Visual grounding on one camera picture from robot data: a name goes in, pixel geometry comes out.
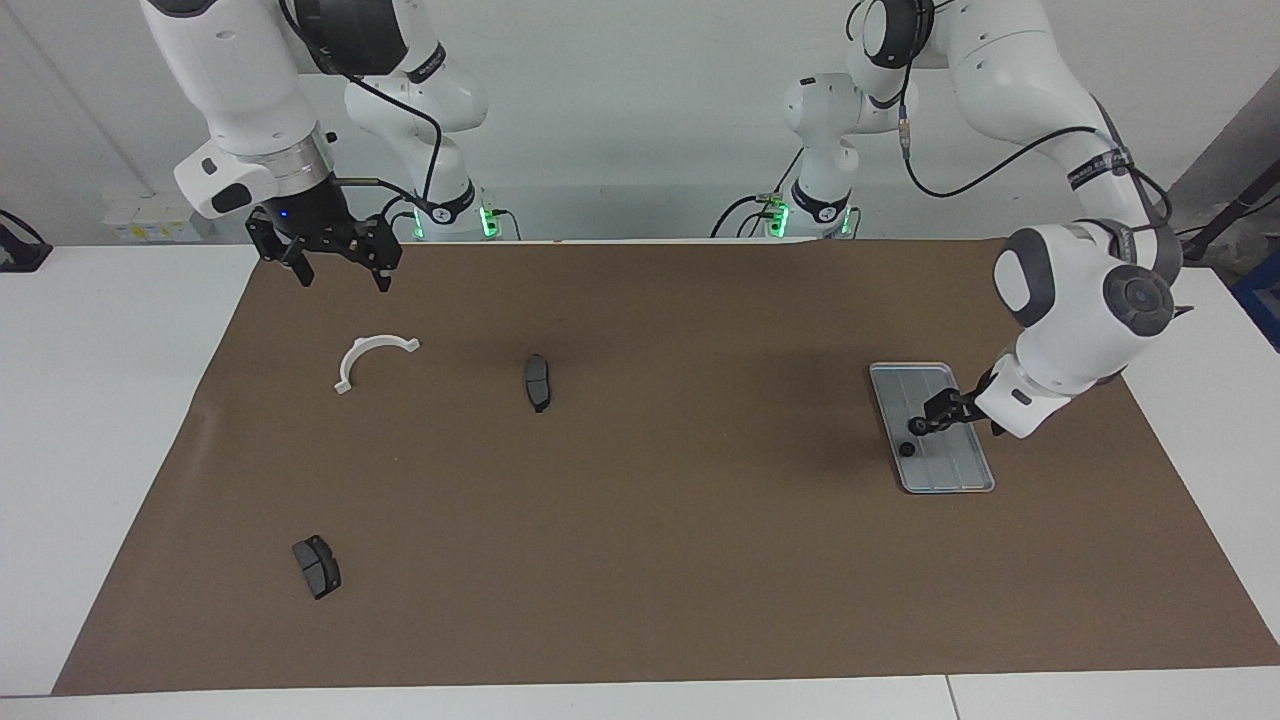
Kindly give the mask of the silver metal tray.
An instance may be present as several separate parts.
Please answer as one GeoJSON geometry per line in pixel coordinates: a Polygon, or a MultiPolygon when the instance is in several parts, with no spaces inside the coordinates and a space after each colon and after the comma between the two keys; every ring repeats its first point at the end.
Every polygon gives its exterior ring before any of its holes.
{"type": "Polygon", "coordinates": [[[943,363],[873,363],[870,384],[884,427],[900,487],[910,495],[986,493],[995,478],[973,424],[915,437],[908,421],[923,414],[927,400],[945,388],[956,388],[951,368],[943,363]],[[897,446],[913,442],[914,457],[900,457],[897,446]]]}

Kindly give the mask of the white cardboard box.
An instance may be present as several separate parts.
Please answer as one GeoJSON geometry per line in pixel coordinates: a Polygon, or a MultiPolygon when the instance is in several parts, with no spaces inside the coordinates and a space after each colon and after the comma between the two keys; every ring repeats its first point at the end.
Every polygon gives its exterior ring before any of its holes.
{"type": "Polygon", "coordinates": [[[127,243],[202,243],[216,236],[215,225],[182,196],[114,200],[100,224],[127,243]]]}

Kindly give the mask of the black clamp device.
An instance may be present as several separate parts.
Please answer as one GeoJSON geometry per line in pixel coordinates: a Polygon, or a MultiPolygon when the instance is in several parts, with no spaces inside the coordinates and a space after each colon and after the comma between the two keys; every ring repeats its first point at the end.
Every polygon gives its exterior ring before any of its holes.
{"type": "Polygon", "coordinates": [[[28,222],[0,208],[0,273],[35,273],[52,252],[52,246],[28,222]],[[20,228],[33,241],[20,240],[10,225],[20,228]]]}

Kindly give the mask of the short dark brake pad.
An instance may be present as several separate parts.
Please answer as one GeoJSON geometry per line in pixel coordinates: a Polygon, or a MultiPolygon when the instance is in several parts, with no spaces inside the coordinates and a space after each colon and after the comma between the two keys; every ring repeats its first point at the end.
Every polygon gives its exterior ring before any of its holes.
{"type": "Polygon", "coordinates": [[[310,536],[293,543],[291,551],[314,600],[323,600],[340,588],[337,556],[323,537],[310,536]]]}

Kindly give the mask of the blue crate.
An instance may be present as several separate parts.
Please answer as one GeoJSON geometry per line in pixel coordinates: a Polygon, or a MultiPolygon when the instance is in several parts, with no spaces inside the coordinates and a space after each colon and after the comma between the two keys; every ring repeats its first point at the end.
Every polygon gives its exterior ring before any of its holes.
{"type": "Polygon", "coordinates": [[[1235,282],[1230,293],[1280,354],[1280,249],[1235,282]]]}

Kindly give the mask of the brown paper table mat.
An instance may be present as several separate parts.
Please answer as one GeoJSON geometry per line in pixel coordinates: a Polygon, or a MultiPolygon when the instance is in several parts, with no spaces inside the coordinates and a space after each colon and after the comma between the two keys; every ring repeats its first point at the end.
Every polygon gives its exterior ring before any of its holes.
{"type": "Polygon", "coordinates": [[[1018,334],[1000,249],[433,245],[388,293],[259,264],[54,691],[1280,665],[1121,380],[984,436],[989,493],[901,489],[870,364],[970,387],[1018,334]],[[338,395],[375,334],[421,347],[338,395]]]}

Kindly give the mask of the black tripod stand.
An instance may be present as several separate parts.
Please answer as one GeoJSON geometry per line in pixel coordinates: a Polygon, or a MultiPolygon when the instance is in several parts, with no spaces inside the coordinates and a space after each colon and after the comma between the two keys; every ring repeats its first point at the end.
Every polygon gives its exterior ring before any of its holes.
{"type": "Polygon", "coordinates": [[[1280,158],[1253,179],[1238,196],[1202,225],[1178,231],[1185,263],[1201,261],[1210,245],[1240,219],[1253,217],[1280,201],[1280,158]]]}

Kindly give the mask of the white curved plastic bracket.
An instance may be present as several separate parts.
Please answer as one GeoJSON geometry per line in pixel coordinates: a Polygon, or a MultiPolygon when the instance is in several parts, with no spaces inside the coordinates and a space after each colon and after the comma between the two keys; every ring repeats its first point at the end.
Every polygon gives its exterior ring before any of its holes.
{"type": "Polygon", "coordinates": [[[355,365],[357,361],[365,354],[376,348],[387,347],[399,348],[407,354],[413,354],[420,350],[421,343],[417,338],[404,338],[397,334],[375,334],[356,338],[340,360],[339,377],[338,382],[334,384],[334,391],[338,395],[351,392],[353,388],[355,365]]]}

